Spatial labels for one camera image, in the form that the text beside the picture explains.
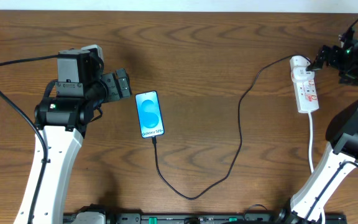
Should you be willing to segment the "blue Samsung Galaxy smartphone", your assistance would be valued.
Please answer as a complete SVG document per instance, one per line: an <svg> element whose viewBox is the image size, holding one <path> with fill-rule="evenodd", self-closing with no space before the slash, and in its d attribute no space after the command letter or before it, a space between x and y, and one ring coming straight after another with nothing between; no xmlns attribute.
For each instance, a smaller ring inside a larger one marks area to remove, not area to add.
<svg viewBox="0 0 358 224"><path fill-rule="evenodd" d="M142 138L152 138L165 133L158 94L154 91L139 93L135 96Z"/></svg>

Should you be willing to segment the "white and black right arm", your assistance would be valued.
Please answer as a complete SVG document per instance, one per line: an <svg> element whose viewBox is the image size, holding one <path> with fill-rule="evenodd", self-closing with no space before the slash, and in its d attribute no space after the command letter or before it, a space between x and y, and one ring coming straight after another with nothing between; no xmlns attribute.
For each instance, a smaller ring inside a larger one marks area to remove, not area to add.
<svg viewBox="0 0 358 224"><path fill-rule="evenodd" d="M320 48L314 61L301 55L290 60L291 79L307 98L312 97L314 72L330 66L339 72L340 83L358 85L358 40L349 27L340 35L340 46ZM324 205L344 178L358 168L358 99L338 113L325 135L324 154L306 184L288 200L275 223L321 223Z"/></svg>

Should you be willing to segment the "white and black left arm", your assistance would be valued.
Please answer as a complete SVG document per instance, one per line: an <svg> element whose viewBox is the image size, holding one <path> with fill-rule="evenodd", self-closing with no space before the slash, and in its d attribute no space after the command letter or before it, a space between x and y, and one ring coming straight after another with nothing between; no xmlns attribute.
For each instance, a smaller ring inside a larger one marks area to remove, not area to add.
<svg viewBox="0 0 358 224"><path fill-rule="evenodd" d="M79 130L65 126L44 126L40 131L46 144L46 166L40 139L35 151L24 197L14 223L62 223L71 171L84 140Z"/></svg>

